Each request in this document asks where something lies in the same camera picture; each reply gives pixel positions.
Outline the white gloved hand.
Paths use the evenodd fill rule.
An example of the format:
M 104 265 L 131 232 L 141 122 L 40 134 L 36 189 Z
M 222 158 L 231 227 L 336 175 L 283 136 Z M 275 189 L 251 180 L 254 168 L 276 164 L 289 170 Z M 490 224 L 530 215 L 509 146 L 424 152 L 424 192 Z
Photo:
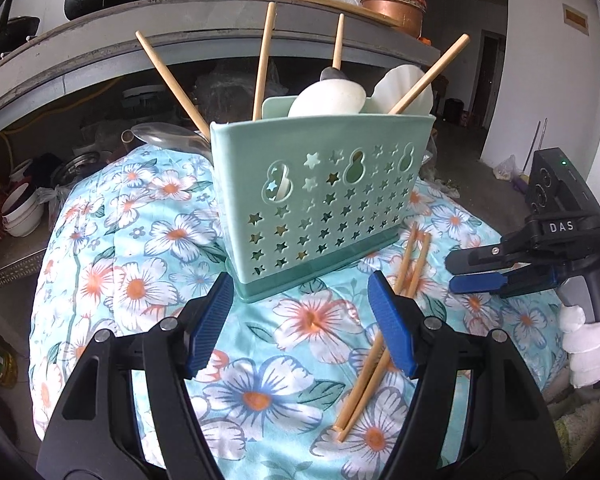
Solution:
M 591 303 L 588 286 L 583 276 L 565 281 L 557 289 L 562 302 L 558 313 L 558 325 L 562 332 L 562 350 L 568 354 L 569 382 L 573 388 L 600 387 L 600 321 L 589 321 L 588 309 L 578 300 Z

